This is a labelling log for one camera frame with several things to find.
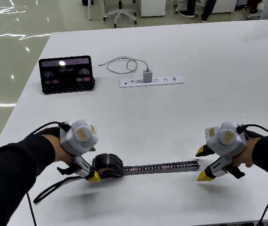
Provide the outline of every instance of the power outlet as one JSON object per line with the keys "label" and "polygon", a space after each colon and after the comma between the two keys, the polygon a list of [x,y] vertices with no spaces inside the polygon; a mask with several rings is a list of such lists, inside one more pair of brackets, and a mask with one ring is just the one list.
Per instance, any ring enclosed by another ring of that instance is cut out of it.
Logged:
{"label": "power outlet", "polygon": [[143,79],[138,80],[121,80],[119,81],[119,87],[138,87],[138,86],[157,86],[157,85],[172,85],[181,84],[184,80],[181,76],[174,77],[156,77],[151,82],[143,82]]}

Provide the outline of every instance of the charger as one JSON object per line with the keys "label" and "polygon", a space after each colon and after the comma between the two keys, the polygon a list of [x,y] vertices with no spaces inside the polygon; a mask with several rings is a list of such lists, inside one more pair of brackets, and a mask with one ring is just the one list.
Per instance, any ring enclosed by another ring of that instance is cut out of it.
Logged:
{"label": "charger", "polygon": [[153,72],[149,68],[143,71],[143,82],[152,82],[153,80]]}

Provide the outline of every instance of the black cable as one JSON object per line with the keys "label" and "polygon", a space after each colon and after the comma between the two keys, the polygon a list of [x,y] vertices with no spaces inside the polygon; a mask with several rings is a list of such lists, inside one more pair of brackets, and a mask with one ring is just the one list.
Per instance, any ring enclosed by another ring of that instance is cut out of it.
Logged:
{"label": "black cable", "polygon": [[[241,126],[237,127],[238,133],[240,133],[240,131],[246,130],[247,127],[257,127],[257,128],[260,128],[260,129],[262,129],[262,130],[264,130],[264,131],[266,131],[268,133],[268,129],[266,129],[266,128],[260,126],[260,125],[256,125],[256,124],[241,125]],[[268,210],[268,203],[267,203],[267,205],[266,205],[266,207],[265,207],[265,209],[264,209],[264,211],[263,211],[263,213],[261,215],[261,218],[260,218],[259,222],[256,224],[256,226],[261,225],[261,223],[262,223],[262,221],[263,221],[263,219],[264,219],[264,217],[266,215],[267,210]]]}
{"label": "black cable", "polygon": [[38,204],[40,201],[45,199],[47,196],[49,196],[52,192],[57,190],[61,185],[63,185],[65,182],[69,180],[76,180],[76,179],[81,179],[82,177],[80,176],[75,176],[75,177],[67,177],[64,180],[61,180],[51,186],[49,186],[47,189],[45,189],[43,192],[37,195],[37,197],[34,199],[34,203]]}
{"label": "black cable", "polygon": [[37,133],[39,130],[43,129],[44,127],[52,125],[52,124],[60,125],[60,124],[62,124],[62,122],[58,122],[58,121],[48,122],[48,123],[44,124],[43,126],[40,126],[39,128],[35,129],[33,132],[30,133],[30,135],[33,135],[33,134]]}
{"label": "black cable", "polygon": [[[65,122],[58,122],[58,121],[51,121],[49,123],[46,123],[42,126],[40,126],[39,128],[35,129],[32,133],[30,133],[29,135],[33,135],[35,134],[36,132],[38,132],[39,130],[43,129],[44,127],[46,126],[49,126],[49,125],[52,125],[52,124],[58,124],[58,126],[63,129],[64,131],[68,131],[70,129],[70,125],[66,124]],[[37,223],[36,223],[36,218],[35,218],[35,214],[34,214],[34,211],[32,209],[32,203],[31,203],[31,199],[30,199],[30,195],[29,193],[27,192],[26,193],[26,197],[27,197],[27,201],[29,202],[29,206],[30,206],[30,210],[31,210],[31,215],[32,215],[32,220],[34,222],[34,225],[37,226]]]}
{"label": "black cable", "polygon": [[34,222],[34,225],[37,226],[34,211],[32,210],[32,204],[31,204],[31,199],[30,199],[29,193],[26,193],[26,196],[27,196],[27,200],[29,201],[29,206],[30,206],[30,210],[31,210],[31,214],[32,214],[32,220]]}

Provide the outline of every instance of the white desk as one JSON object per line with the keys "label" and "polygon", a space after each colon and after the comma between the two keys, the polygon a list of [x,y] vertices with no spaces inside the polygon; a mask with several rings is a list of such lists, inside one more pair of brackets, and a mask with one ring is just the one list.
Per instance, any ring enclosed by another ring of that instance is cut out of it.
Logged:
{"label": "white desk", "polygon": [[[204,128],[223,121],[268,128],[268,21],[184,24],[54,33],[41,58],[90,55],[96,88],[45,96],[36,65],[1,136],[22,139],[48,121],[85,118],[98,128],[96,153],[115,153],[125,165],[187,160],[204,144]],[[185,84],[125,88],[140,77],[109,73],[99,63],[131,56],[155,76],[181,75]],[[202,168],[216,159],[204,158]],[[30,191],[33,199],[62,176],[49,166]],[[128,176],[90,184],[69,183],[37,206],[39,226],[201,225],[258,219],[268,201],[268,173],[246,169],[197,183],[199,172]],[[24,199],[9,225],[32,225]]]}

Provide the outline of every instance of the office chair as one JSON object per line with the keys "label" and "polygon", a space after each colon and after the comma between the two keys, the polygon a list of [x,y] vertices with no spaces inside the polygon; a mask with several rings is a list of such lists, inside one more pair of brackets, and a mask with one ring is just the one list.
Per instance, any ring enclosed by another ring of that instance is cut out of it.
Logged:
{"label": "office chair", "polygon": [[113,25],[114,25],[115,28],[117,27],[117,21],[118,21],[120,15],[122,15],[122,14],[124,14],[124,15],[128,16],[129,18],[133,19],[134,24],[137,24],[137,19],[136,19],[137,13],[135,12],[135,10],[123,8],[122,0],[118,1],[118,9],[116,9],[114,11],[111,11],[109,13],[106,13],[106,11],[105,11],[105,15],[103,17],[104,21],[106,21],[107,16],[110,16],[110,15],[113,15],[113,14],[116,14],[114,22],[113,22]]}

